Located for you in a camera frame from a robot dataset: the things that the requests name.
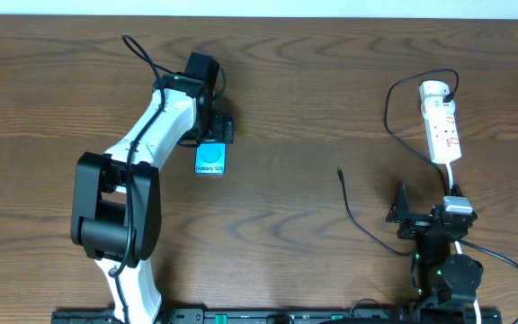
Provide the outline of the smartphone with teal screen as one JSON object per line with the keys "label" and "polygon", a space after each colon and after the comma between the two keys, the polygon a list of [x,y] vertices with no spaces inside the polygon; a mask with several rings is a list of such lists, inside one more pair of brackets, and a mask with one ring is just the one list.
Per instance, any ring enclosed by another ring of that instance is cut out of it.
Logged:
{"label": "smartphone with teal screen", "polygon": [[197,175],[223,175],[226,165],[226,144],[201,144],[196,149],[194,171]]}

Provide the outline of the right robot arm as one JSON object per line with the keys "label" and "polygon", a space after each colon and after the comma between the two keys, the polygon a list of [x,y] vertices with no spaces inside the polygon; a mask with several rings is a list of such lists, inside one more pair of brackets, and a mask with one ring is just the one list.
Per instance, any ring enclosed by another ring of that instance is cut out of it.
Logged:
{"label": "right robot arm", "polygon": [[414,283],[418,299],[403,308],[406,320],[424,323],[483,322],[477,288],[483,266],[462,253],[458,239],[468,234],[477,214],[454,185],[451,194],[426,213],[411,211],[406,185],[397,185],[386,221],[399,225],[397,236],[415,242]]}

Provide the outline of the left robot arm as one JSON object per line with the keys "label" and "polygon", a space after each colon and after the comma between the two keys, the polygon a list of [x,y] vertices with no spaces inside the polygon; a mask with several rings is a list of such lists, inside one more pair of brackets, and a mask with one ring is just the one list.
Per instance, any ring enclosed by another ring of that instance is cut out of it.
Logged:
{"label": "left robot arm", "polygon": [[70,236],[103,272],[114,305],[55,311],[52,322],[161,322],[164,298],[151,265],[162,228],[160,174],[179,145],[232,143],[232,116],[213,107],[223,73],[211,55],[193,52],[184,71],[154,82],[147,109],[122,139],[78,159]]}

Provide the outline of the white charger plug adapter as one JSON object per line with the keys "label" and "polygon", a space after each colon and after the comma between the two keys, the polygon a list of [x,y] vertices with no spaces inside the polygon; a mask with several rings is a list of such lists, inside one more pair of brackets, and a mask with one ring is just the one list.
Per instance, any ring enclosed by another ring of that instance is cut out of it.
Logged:
{"label": "white charger plug adapter", "polygon": [[438,80],[427,80],[419,86],[421,99],[421,113],[425,119],[429,119],[432,113],[455,113],[456,104],[448,101],[447,96],[451,90],[447,84]]}

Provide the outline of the white power strip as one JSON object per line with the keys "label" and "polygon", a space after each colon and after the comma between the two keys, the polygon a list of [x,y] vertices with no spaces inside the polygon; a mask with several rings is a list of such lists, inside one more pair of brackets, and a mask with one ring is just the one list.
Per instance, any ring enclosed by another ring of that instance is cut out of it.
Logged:
{"label": "white power strip", "polygon": [[435,164],[448,164],[461,158],[455,108],[454,101],[445,103],[441,96],[427,97],[422,101],[430,159]]}

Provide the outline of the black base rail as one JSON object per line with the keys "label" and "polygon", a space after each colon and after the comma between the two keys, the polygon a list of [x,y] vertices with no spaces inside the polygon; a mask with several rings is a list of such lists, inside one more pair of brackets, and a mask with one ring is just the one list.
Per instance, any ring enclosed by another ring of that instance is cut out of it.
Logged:
{"label": "black base rail", "polygon": [[[427,311],[419,321],[403,315],[387,315],[379,308],[348,310],[202,310],[172,309],[158,315],[154,323],[165,324],[315,324],[315,323],[476,323],[474,312],[466,320],[458,313]],[[52,324],[123,323],[112,310],[54,311]],[[481,323],[503,323],[498,310],[481,311]]]}

